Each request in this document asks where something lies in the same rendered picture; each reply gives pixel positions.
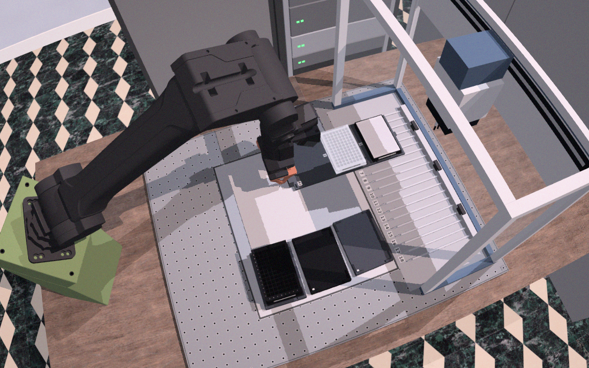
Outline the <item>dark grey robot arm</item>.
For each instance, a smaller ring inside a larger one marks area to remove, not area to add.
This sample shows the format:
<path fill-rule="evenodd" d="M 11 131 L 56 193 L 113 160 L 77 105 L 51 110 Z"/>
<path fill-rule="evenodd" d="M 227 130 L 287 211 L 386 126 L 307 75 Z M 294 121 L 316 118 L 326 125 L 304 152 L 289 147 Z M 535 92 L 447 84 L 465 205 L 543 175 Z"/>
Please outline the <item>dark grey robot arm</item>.
<path fill-rule="evenodd" d="M 285 144 L 280 161 L 294 157 L 294 143 L 314 147 L 321 140 L 312 103 L 294 107 L 298 95 L 280 59 L 255 30 L 186 52 L 170 66 L 175 75 L 161 96 L 94 160 L 84 169 L 58 168 L 36 184 L 37 196 L 24 198 L 31 263 L 72 259 L 74 242 L 106 223 L 101 212 L 113 196 L 207 130 L 259 120 L 265 145 Z"/>

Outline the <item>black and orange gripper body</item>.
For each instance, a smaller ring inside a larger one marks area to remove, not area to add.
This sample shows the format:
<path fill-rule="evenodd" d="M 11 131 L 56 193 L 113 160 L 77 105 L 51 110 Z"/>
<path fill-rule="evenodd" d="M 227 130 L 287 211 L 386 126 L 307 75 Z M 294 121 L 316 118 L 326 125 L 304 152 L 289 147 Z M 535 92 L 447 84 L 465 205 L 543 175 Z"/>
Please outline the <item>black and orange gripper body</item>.
<path fill-rule="evenodd" d="M 283 147 L 285 144 L 282 144 L 279 147 L 269 147 L 263 143 L 260 136 L 257 137 L 257 142 L 259 143 L 262 160 L 268 172 L 269 179 L 272 181 L 288 176 L 287 169 L 295 166 L 295 161 L 293 160 L 293 157 L 280 161 L 279 148 Z"/>

